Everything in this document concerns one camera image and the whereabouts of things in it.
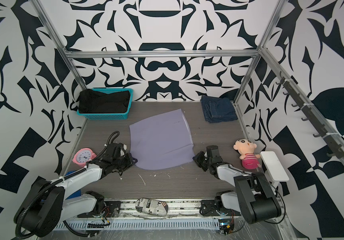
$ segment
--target blue object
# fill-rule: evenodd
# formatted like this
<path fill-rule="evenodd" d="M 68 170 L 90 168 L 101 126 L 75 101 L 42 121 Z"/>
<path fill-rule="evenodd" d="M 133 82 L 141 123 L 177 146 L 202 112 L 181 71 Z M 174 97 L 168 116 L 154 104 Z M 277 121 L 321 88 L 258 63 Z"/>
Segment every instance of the blue object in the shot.
<path fill-rule="evenodd" d="M 127 111 L 125 113 L 79 113 L 79 110 L 77 111 L 78 115 L 84 116 L 90 120 L 120 120 L 120 119 L 127 119 L 129 108 L 131 107 L 132 103 L 132 97 L 133 97 L 133 89 L 131 88 L 93 88 L 92 90 L 101 92 L 101 93 L 117 93 L 122 91 L 129 91 L 129 94 L 131 97 L 129 98 L 129 104 Z"/>
<path fill-rule="evenodd" d="M 209 123 L 229 122 L 237 119 L 235 108 L 229 98 L 202 96 L 200 102 L 204 118 Z"/>
<path fill-rule="evenodd" d="M 67 172 L 65 175 L 69 175 L 71 173 L 73 173 L 75 171 L 69 171 Z M 77 190 L 76 192 L 74 192 L 73 194 L 71 194 L 67 199 L 71 199 L 71 198 L 74 198 L 74 197 L 80 197 L 82 195 L 82 191 L 81 190 Z"/>

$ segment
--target pink alarm clock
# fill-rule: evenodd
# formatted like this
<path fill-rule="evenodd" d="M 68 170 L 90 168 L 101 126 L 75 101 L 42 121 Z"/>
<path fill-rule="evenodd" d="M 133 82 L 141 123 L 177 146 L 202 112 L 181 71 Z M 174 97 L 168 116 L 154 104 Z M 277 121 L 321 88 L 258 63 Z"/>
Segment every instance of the pink alarm clock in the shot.
<path fill-rule="evenodd" d="M 84 167 L 87 161 L 90 161 L 97 157 L 97 155 L 89 148 L 80 149 L 74 156 L 72 160 L 77 165 Z"/>

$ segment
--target wire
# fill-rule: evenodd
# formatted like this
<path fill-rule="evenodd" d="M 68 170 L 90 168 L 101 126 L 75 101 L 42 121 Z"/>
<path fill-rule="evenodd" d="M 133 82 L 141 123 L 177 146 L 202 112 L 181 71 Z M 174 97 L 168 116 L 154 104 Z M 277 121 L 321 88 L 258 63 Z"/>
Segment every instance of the wire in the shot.
<path fill-rule="evenodd" d="M 120 135 L 120 132 L 119 131 L 115 131 L 115 132 L 112 132 L 111 135 L 109 136 L 108 140 L 107 140 L 107 143 L 105 144 L 104 146 L 104 149 L 94 158 L 92 159 L 91 161 L 88 161 L 87 164 L 93 164 L 95 163 L 100 157 L 101 155 L 107 150 L 107 146 L 113 142 L 113 140 L 115 140 L 118 136 Z"/>
<path fill-rule="evenodd" d="M 102 227 L 106 227 L 111 225 L 111 223 L 109 221 L 107 221 L 107 223 L 105 224 L 93 224 L 93 223 L 88 223 L 88 227 L 90 228 L 102 228 Z"/>
<path fill-rule="evenodd" d="M 108 213 L 105 215 L 105 217 L 107 217 L 108 216 L 108 214 L 109 214 L 109 208 L 107 208 L 108 209 Z"/>
<path fill-rule="evenodd" d="M 285 215 L 286 215 L 285 202 L 284 202 L 283 197 L 282 197 L 281 194 L 279 193 L 279 190 L 277 190 L 277 189 L 274 187 L 274 185 L 272 185 L 269 181 L 267 181 L 267 180 L 265 180 L 265 179 L 259 178 L 257 175 L 255 175 L 255 174 L 253 174 L 253 173 L 249 174 L 249 173 L 246 173 L 245 171 L 240 171 L 240 170 L 238 170 L 238 169 L 236 169 L 236 168 L 234 168 L 234 167 L 231 168 L 231 169 L 236 170 L 236 171 L 239 171 L 239 172 L 241 172 L 241 173 L 243 173 L 243 174 L 246 174 L 246 175 L 254 176 L 254 177 L 258 178 L 259 180 L 263 180 L 263 181 L 266 181 L 267 183 L 269 183 L 269 185 L 271 185 L 271 186 L 275 189 L 275 192 L 278 193 L 279 196 L 280 196 L 280 199 L 281 199 L 281 201 L 282 201 L 282 205 L 283 205 L 283 207 L 284 207 L 284 214 L 283 214 L 283 216 L 282 216 L 282 219 L 281 219 L 280 221 L 278 221 L 278 222 L 268 222 L 268 221 L 266 221 L 266 220 L 264 220 L 264 222 L 270 223 L 270 224 L 279 224 L 279 223 L 281 223 L 282 221 L 284 221 Z"/>
<path fill-rule="evenodd" d="M 82 172 L 85 172 L 87 170 L 87 168 L 82 168 L 79 171 L 73 172 L 67 176 L 64 177 L 64 180 L 67 180 L 71 177 L 74 177 L 76 175 L 79 175 Z M 43 188 L 40 192 L 37 193 L 37 195 L 31 200 L 31 202 L 26 206 L 26 208 L 23 209 L 23 211 L 19 214 L 17 220 L 16 220 L 16 228 L 15 228 L 15 235 L 17 238 L 19 239 L 26 239 L 29 237 L 32 237 L 33 235 L 35 235 L 34 233 L 28 233 L 28 234 L 23 234 L 21 232 L 21 228 L 22 228 L 22 223 L 23 220 L 25 219 L 26 215 L 28 214 L 28 212 L 30 211 L 30 209 L 33 207 L 33 205 L 40 200 L 40 198 L 49 190 L 51 190 L 52 188 L 55 187 L 56 184 L 59 184 L 63 182 L 63 179 L 59 179 L 53 183 L 50 183 L 48 186 L 46 186 L 45 188 Z"/>
<path fill-rule="evenodd" d="M 98 235 L 98 233 L 94 233 L 94 234 L 91 234 L 91 233 L 80 233 L 80 232 L 76 232 L 73 228 L 71 228 L 71 226 L 68 225 L 67 221 L 63 221 L 65 227 L 73 234 L 75 234 L 76 236 L 79 236 L 79 237 L 93 237 L 93 236 L 96 236 Z"/>
<path fill-rule="evenodd" d="M 241 228 L 239 228 L 238 230 L 236 230 L 236 231 L 232 231 L 232 233 L 235 233 L 235 232 L 238 232 L 238 231 L 240 231 L 243 227 L 244 227 L 244 225 L 245 225 L 245 220 L 244 220 L 244 223 L 243 223 L 243 225 L 242 225 L 242 227 Z"/>
<path fill-rule="evenodd" d="M 232 210 L 232 221 L 231 221 L 231 223 L 230 224 L 232 224 L 233 223 L 233 218 L 235 217 L 235 212 Z M 234 231 L 234 230 L 232 230 L 231 232 L 229 232 L 228 234 L 231 234 L 231 233 L 236 233 L 236 232 L 238 232 L 238 231 L 240 231 L 243 227 L 244 227 L 244 225 L 245 225 L 245 220 L 244 220 L 244 223 L 243 223 L 243 225 L 241 226 L 241 228 L 239 228 L 239 229 L 237 229 L 236 231 Z"/>

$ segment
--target denim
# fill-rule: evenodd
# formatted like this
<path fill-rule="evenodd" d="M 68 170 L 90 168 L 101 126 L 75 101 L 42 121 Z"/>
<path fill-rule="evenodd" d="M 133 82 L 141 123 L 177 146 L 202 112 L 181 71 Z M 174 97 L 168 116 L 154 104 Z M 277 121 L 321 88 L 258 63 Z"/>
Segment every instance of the denim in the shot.
<path fill-rule="evenodd" d="M 229 122 L 237 119 L 235 108 L 228 98 L 202 96 L 204 118 L 209 123 Z"/>

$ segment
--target lavender cloth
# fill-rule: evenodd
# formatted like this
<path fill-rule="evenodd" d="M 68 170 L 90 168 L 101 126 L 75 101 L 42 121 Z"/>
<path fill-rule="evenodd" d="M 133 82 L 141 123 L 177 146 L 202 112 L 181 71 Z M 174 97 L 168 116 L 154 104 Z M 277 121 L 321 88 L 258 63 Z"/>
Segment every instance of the lavender cloth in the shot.
<path fill-rule="evenodd" d="M 192 161 L 193 141 L 181 109 L 143 119 L 129 126 L 136 166 L 158 170 Z"/>

